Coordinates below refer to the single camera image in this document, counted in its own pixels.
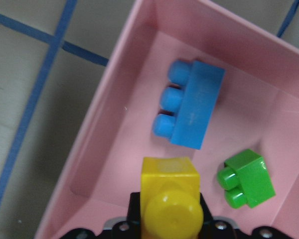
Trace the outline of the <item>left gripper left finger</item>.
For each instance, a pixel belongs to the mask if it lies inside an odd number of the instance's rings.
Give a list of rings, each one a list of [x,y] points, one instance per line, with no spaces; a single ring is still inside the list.
[[[76,228],[68,231],[61,239],[141,239],[140,192],[130,194],[126,217],[107,220],[101,233]]]

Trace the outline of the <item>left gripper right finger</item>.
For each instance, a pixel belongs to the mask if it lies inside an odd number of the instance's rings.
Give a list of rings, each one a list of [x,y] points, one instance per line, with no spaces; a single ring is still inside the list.
[[[241,231],[234,220],[212,216],[202,193],[200,205],[204,213],[204,222],[198,234],[199,239],[292,239],[288,234],[270,226],[254,228],[250,234]]]

